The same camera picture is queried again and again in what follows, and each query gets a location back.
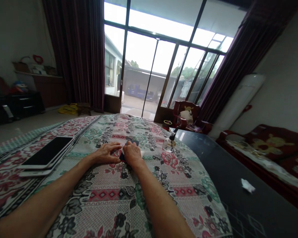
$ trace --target card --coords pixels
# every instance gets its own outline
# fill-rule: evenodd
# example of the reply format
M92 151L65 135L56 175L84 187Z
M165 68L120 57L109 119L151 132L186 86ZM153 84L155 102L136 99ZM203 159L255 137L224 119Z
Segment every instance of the card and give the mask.
M134 143L134 142L135 142L137 146L139 145L139 141L131 140L131 139L127 140L127 142L126 142L125 145L127 145L128 141L130 141L131 143ZM119 156L119 159L120 159L121 161L123 161L123 162L126 162L126 160L125 160L125 155L124 155L123 153L121 153L121 155Z

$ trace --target glass tabletop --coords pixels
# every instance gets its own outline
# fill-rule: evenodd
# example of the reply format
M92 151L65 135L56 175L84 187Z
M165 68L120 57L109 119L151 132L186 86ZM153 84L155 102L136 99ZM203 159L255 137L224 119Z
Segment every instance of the glass tabletop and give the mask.
M215 141L183 130L176 138L195 152L209 173L235 237L298 237L298 209ZM255 187L253 194L242 188L241 179Z

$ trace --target floral blanket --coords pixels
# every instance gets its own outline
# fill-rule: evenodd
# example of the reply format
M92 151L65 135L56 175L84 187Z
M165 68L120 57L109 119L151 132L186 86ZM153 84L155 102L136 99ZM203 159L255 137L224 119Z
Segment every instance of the floral blanket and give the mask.
M169 132L140 118L113 114L72 119L0 144L0 218L70 170L103 143L139 141L143 159L174 199L197 237L232 237L226 211L208 173L185 144L162 150ZM75 136L72 149L45 178L20 178L18 165L56 136ZM121 151L115 152L119 157ZM91 168L75 187L47 237L151 237L152 223L131 167Z

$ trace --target smartphone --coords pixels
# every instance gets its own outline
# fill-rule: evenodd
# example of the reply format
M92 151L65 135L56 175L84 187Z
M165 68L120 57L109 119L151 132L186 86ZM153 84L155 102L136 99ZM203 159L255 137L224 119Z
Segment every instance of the smartphone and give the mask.
M52 162L61 152L71 144L74 137L55 137L27 161L21 164L19 169L45 169L49 167Z
M19 177L39 177L49 175L58 164L62 161L64 155L72 148L72 146L67 147L67 149L63 150L61 154L58 155L57 160L55 161L53 167L45 168L40 170L23 170Z

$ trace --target hand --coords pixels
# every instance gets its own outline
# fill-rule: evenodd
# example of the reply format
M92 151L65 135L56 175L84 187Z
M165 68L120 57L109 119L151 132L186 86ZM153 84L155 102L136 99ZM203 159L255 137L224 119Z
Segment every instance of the hand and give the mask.
M121 148L122 147L120 146L119 142L102 144L97 151L86 156L86 158L91 161L92 165L104 163L117 164L120 163L120 159L116 156L110 155L110 152Z
M141 158L141 153L139 147L136 143L127 142L127 145L123 147L125 160L127 163L136 170L138 167L145 165L144 160Z

